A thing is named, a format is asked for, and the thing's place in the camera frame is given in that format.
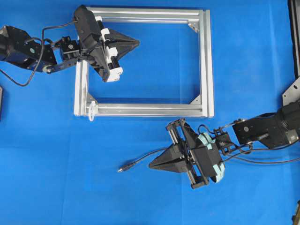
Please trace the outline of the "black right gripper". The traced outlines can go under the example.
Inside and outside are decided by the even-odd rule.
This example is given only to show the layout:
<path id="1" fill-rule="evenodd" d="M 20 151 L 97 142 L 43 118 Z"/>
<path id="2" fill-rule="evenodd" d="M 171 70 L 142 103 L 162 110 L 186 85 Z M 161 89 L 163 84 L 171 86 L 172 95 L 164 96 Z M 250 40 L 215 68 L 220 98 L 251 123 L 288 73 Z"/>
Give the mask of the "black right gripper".
<path id="1" fill-rule="evenodd" d="M 186 123 L 184 118 L 170 122 L 166 126 L 166 130 L 169 132 L 173 144 L 156 157 L 149 164 L 149 168 L 187 173 L 192 189 L 208 185 L 211 179 L 203 175 L 191 152 L 198 145 L 196 138 L 199 134 Z"/>

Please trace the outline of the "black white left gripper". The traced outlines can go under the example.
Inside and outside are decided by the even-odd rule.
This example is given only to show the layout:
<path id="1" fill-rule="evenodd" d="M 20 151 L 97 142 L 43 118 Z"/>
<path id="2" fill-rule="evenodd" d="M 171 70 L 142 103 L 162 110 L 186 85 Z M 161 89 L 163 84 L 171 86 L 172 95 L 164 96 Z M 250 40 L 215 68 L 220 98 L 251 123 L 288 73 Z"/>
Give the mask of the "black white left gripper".
<path id="1" fill-rule="evenodd" d="M 118 60 L 139 46 L 139 40 L 126 36 L 118 31 L 103 28 L 101 30 L 103 48 L 93 50 L 82 48 L 82 56 L 86 58 L 104 82 L 116 82 L 123 73 Z"/>

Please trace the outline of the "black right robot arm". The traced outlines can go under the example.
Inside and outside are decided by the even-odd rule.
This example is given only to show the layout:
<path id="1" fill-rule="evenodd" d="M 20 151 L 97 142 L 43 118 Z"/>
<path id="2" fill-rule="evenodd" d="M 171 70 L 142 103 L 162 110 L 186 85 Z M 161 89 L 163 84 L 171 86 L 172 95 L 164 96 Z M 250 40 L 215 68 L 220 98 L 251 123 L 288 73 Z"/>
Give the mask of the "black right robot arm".
<path id="1" fill-rule="evenodd" d="M 269 150 L 290 145 L 300 137 L 300 102 L 291 102 L 277 112 L 265 113 L 248 120 L 231 123 L 239 141 L 236 146 L 222 127 L 207 132 L 195 132 L 184 118 L 170 122 L 166 126 L 172 145 L 150 164 L 150 169 L 186 173 L 193 189 L 218 183 L 225 173 L 221 158 L 258 141 Z"/>

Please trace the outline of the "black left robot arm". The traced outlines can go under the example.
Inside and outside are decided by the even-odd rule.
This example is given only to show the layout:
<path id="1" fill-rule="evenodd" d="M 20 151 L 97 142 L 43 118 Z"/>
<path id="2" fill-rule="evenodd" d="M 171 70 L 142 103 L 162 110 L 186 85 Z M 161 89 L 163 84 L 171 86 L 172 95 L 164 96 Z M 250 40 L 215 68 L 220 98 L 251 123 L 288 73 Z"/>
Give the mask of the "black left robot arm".
<path id="1" fill-rule="evenodd" d="M 103 82 L 120 79 L 123 68 L 120 58 L 134 50 L 139 41 L 105 28 L 95 18 L 76 16 L 78 40 L 62 37 L 53 42 L 48 38 L 31 37 L 26 31 L 12 26 L 0 30 L 0 60 L 19 68 L 41 73 L 56 73 L 86 61 Z"/>

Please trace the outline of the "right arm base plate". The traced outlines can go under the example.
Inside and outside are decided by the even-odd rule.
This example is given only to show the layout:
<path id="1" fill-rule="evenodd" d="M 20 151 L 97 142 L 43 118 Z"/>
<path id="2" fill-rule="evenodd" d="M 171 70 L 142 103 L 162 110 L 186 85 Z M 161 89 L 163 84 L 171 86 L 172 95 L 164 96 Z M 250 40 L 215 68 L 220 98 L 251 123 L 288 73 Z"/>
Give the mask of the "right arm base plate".
<path id="1" fill-rule="evenodd" d="M 299 100 L 300 98 L 300 77 L 282 94 L 283 106 Z"/>

